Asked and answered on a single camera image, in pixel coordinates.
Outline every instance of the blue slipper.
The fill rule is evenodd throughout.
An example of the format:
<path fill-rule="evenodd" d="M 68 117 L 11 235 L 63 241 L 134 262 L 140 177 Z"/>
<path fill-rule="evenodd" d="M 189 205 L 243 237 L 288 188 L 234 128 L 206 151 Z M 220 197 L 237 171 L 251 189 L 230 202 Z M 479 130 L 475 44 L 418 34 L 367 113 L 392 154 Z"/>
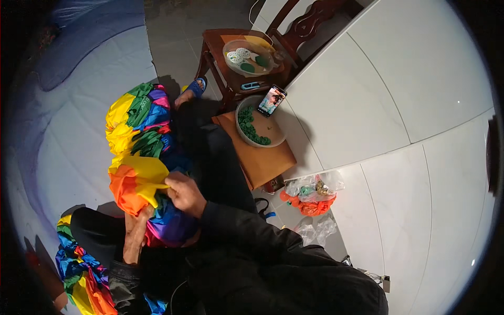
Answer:
<path fill-rule="evenodd" d="M 201 80 L 203 82 L 203 89 L 200 88 L 200 85 L 197 83 L 197 80 Z M 207 89 L 207 78 L 203 77 L 203 78 L 197 78 L 196 80 L 192 81 L 191 84 L 189 84 L 188 87 L 184 90 L 184 92 L 187 90 L 191 90 L 196 98 L 201 98 L 203 92 L 206 89 Z"/>

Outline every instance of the chair backrest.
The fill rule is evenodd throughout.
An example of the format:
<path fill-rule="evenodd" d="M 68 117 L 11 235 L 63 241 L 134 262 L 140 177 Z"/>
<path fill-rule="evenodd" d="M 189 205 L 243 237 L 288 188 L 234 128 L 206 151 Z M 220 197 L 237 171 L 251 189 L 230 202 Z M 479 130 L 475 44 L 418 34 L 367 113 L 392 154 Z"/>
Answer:
<path fill-rule="evenodd" d="M 303 64 L 301 57 L 297 54 L 299 46 L 314 38 L 317 33 L 319 25 L 331 19 L 334 12 L 341 8 L 347 0 L 317 0 L 313 2 L 310 10 L 295 19 L 292 22 L 289 30 L 284 34 L 280 34 L 277 30 L 283 22 L 287 14 L 294 8 L 299 0 L 288 0 L 275 19 L 271 22 L 266 30 L 266 34 L 270 37 L 276 38 L 280 44 L 285 48 L 290 57 L 295 61 L 298 66 Z"/>

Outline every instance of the jacket sleeve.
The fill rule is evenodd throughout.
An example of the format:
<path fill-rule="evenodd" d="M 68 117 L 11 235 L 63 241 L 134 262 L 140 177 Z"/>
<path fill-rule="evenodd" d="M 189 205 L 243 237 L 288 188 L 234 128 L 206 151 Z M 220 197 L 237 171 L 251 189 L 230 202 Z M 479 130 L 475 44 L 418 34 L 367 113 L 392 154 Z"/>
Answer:
<path fill-rule="evenodd" d="M 335 261 L 318 245 L 303 247 L 303 239 L 290 229 L 279 229 L 264 221 L 259 215 L 224 205 L 207 202 L 201 217 L 202 232 L 217 237 L 225 242 L 242 245 L 265 259 L 286 260 L 290 253 L 317 256 L 320 265 L 333 265 Z M 296 260 L 303 264 L 303 259 Z M 307 259 L 307 265 L 313 265 L 313 259 Z"/>
<path fill-rule="evenodd" d="M 115 309 L 119 315 L 151 313 L 140 289 L 140 269 L 138 266 L 112 261 L 108 284 Z"/>

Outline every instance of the yellow fabric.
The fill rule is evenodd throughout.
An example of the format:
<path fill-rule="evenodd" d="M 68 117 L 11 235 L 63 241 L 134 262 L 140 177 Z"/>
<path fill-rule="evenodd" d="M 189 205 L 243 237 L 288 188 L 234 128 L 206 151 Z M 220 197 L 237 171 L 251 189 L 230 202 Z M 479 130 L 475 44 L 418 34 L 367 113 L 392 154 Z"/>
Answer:
<path fill-rule="evenodd" d="M 127 119 L 116 125 L 114 129 L 105 130 L 110 151 L 115 155 L 119 155 L 125 150 L 131 150 L 134 144 L 132 138 L 140 132 L 139 130 L 133 131 L 133 127 L 126 125 L 126 121 Z"/>
<path fill-rule="evenodd" d="M 128 119 L 128 110 L 134 99 L 134 95 L 126 93 L 110 106 L 105 116 L 107 129 L 115 129 L 118 124 Z"/>
<path fill-rule="evenodd" d="M 275 52 L 275 49 L 272 47 L 272 45 L 270 45 L 267 41 L 265 41 L 264 39 L 262 39 L 260 37 L 250 36 L 250 35 L 244 35 L 244 37 L 245 37 L 245 40 L 247 40 L 248 42 L 250 42 L 252 44 L 262 46 L 262 47 L 266 48 L 267 50 L 269 50 L 270 52 Z"/>
<path fill-rule="evenodd" d="M 88 292 L 86 292 L 86 277 L 87 271 L 82 273 L 82 277 L 73 286 L 72 298 L 75 305 L 83 315 L 96 315 L 89 301 Z"/>
<path fill-rule="evenodd" d="M 169 171 L 163 162 L 154 157 L 130 155 L 122 159 L 122 164 L 129 165 L 135 170 L 137 175 L 135 191 L 156 208 L 158 206 L 154 198 L 156 190 L 169 187 L 164 183 Z"/>
<path fill-rule="evenodd" d="M 58 224 L 56 226 L 60 226 L 60 225 L 68 225 L 70 226 L 70 220 L 72 219 L 72 215 L 69 214 L 67 216 L 64 216 L 62 217 L 59 221 L 58 221 Z"/>
<path fill-rule="evenodd" d="M 131 155 L 131 149 L 126 149 L 126 150 L 122 151 L 120 154 L 114 156 L 112 158 L 112 164 L 108 168 L 108 172 L 111 174 L 115 174 L 115 172 L 117 172 L 117 168 L 122 164 L 122 159 L 125 156 L 130 156 L 130 155 Z"/>

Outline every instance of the smartphone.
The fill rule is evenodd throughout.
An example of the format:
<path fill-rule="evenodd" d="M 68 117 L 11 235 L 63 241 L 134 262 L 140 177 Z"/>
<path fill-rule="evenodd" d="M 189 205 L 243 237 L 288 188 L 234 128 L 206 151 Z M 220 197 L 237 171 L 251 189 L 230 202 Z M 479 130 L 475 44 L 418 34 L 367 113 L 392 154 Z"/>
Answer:
<path fill-rule="evenodd" d="M 284 100 L 285 96 L 287 96 L 287 92 L 273 85 L 264 99 L 259 103 L 257 111 L 266 117 L 271 116 L 278 105 Z"/>

